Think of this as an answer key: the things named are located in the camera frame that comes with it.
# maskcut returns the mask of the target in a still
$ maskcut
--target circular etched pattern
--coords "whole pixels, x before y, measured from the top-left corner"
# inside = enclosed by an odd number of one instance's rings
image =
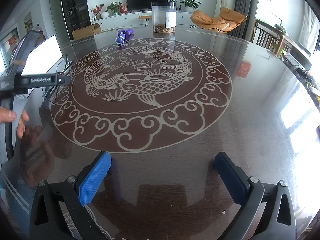
[[[199,134],[227,108],[232,83],[213,55],[165,39],[88,54],[55,95],[53,121],[71,141],[115,153],[167,147]]]

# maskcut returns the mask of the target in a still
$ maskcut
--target white vase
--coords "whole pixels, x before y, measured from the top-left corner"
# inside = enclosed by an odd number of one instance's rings
[[[185,11],[193,13],[195,11],[195,9],[193,7],[186,6]]]
[[[108,12],[103,12],[101,13],[101,18],[104,19],[104,18],[107,18],[109,16],[109,13]]]

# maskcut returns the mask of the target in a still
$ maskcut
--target glass tabletop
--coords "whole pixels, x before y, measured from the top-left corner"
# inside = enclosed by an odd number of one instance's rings
[[[111,169],[86,208],[105,235],[217,239],[240,208],[212,164],[223,151],[248,176],[288,183],[299,236],[320,208],[320,114],[292,72],[224,34],[139,27],[118,46],[116,32],[63,46],[71,85],[50,100],[42,89],[29,95],[20,149],[1,169],[22,230],[41,179],[64,181],[104,150]]]

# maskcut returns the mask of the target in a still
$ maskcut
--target jar label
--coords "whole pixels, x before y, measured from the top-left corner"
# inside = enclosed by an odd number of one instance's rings
[[[176,15],[177,12],[166,12],[165,13],[165,27],[172,28],[176,26]]]

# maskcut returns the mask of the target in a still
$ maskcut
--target red flowers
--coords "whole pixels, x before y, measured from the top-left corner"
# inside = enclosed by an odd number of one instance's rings
[[[100,4],[99,6],[96,5],[96,7],[94,9],[92,9],[91,11],[96,14],[96,13],[100,13],[102,11],[102,7],[104,6],[104,4]]]

